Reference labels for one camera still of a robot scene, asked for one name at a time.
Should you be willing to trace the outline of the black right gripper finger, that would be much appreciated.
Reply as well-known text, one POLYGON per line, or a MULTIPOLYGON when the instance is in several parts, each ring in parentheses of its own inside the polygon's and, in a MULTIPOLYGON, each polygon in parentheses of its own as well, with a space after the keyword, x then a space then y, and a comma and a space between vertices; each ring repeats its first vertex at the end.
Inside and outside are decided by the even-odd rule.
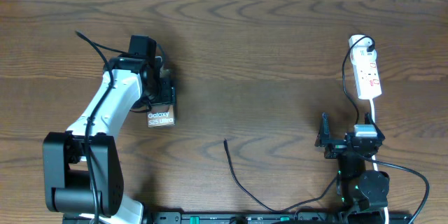
POLYGON ((330 128, 328 123, 328 115, 322 113, 319 131, 315 141, 315 147, 325 147, 331 143, 330 128))
POLYGON ((374 122, 372 115, 370 113, 366 113, 364 119, 365 119, 364 135, 382 134, 382 132, 379 130, 378 126, 374 122))

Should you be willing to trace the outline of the gold Galaxy smartphone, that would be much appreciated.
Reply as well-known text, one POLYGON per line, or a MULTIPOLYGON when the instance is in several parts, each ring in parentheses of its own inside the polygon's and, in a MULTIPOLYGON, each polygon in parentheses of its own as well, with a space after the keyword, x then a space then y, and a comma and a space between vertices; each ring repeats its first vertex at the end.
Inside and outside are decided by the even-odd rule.
POLYGON ((154 106, 146 113, 148 128, 169 127, 176 124, 174 105, 154 106))

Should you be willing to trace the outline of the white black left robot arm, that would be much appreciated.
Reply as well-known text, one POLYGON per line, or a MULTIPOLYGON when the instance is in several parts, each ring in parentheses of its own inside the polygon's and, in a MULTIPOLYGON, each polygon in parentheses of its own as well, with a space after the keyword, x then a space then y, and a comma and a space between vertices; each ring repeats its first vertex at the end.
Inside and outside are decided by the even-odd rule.
POLYGON ((45 203, 63 223, 152 223, 142 202, 124 193, 116 141, 128 113, 149 128, 176 122, 176 90, 166 56, 148 36, 133 35, 128 51, 104 60, 101 85, 82 115, 43 141, 45 203))

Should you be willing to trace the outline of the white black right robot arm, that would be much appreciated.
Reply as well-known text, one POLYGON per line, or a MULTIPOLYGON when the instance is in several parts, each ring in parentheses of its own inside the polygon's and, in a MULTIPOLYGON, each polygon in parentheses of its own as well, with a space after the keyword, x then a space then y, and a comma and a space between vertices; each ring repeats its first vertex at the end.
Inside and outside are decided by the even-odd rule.
POLYGON ((376 155, 385 140, 370 114, 353 132, 336 139, 330 134, 328 115, 322 114, 315 146, 324 149, 324 158, 336 159, 339 167, 338 186, 344 203, 358 213, 381 211, 388 206, 389 175, 367 170, 365 162, 376 155))

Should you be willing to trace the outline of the white power strip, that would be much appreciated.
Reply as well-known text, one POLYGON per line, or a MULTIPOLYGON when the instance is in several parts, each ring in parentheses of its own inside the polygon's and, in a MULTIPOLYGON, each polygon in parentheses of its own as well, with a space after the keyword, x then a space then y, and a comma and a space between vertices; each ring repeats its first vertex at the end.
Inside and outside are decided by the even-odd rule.
POLYGON ((382 94, 382 88, 373 39, 356 34, 350 37, 349 47, 349 59, 353 67, 358 98, 371 100, 378 97, 382 94))

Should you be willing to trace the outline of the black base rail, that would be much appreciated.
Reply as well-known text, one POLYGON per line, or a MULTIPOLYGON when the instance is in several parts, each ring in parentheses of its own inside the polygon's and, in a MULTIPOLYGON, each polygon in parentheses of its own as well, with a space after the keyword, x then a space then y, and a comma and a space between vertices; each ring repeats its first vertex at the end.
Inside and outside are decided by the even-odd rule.
POLYGON ((287 224, 287 223, 348 223, 382 224, 385 221, 378 213, 353 213, 344 219, 340 213, 325 213, 300 210, 298 213, 180 213, 174 211, 153 212, 144 223, 153 224, 287 224))

